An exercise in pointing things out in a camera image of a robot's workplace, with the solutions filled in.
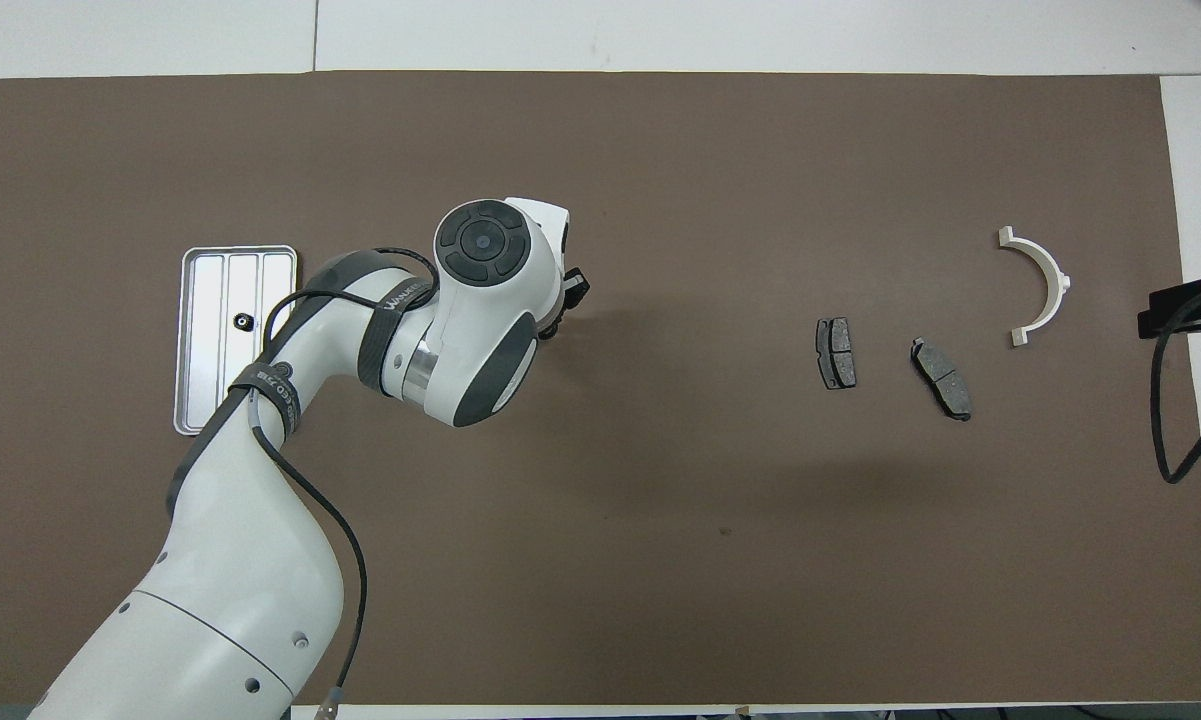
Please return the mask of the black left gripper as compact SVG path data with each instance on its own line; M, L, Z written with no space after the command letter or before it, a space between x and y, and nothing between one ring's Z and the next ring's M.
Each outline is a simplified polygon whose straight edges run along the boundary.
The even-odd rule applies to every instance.
M558 334L558 328L564 319L564 314L576 310L576 306L582 302L587 292L590 292L590 283L586 275L578 266L570 268L562 278L562 298L560 298L560 306L556 310L556 314L544 328L539 329L540 341L548 341L555 334Z

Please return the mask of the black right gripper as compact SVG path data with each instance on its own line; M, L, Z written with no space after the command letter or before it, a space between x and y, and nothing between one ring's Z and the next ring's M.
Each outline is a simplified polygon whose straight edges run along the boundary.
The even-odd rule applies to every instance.
M1139 313L1139 338L1154 340L1166 331L1201 332L1201 278L1149 293L1148 310Z

